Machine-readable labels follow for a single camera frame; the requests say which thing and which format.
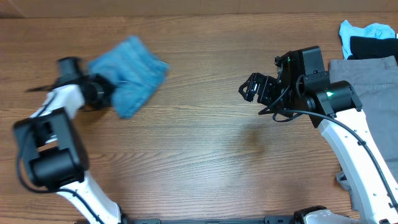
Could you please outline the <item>light blue denim jeans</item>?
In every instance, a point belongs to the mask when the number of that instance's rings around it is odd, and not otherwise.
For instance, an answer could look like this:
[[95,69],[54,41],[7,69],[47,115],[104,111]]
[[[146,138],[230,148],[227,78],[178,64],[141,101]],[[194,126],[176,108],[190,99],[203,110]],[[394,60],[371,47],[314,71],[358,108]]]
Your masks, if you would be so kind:
[[90,73],[115,86],[111,105],[122,119],[134,116],[165,81],[169,69],[136,35],[88,63]]

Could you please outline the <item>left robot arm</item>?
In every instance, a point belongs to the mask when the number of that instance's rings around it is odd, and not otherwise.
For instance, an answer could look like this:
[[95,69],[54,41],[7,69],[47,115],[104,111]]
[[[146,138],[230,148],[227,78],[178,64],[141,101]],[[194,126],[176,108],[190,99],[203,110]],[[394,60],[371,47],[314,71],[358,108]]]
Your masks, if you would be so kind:
[[55,83],[41,87],[47,98],[40,109],[14,124],[19,181],[33,193],[62,196],[89,223],[129,223],[94,180],[87,151],[72,123],[85,106],[109,107],[115,86],[98,74],[83,72],[78,57],[61,58],[58,67]]

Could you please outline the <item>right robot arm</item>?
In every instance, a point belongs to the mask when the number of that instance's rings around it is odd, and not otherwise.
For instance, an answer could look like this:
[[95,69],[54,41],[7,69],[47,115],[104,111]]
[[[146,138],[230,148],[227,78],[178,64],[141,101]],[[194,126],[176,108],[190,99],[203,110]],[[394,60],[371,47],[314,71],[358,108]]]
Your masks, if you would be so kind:
[[239,87],[248,102],[265,105],[259,114],[289,122],[305,114],[335,153],[359,219],[337,215],[324,206],[296,211],[292,223],[397,223],[397,182],[369,130],[363,104],[347,81],[331,82],[319,46],[274,58],[277,77],[252,73]]

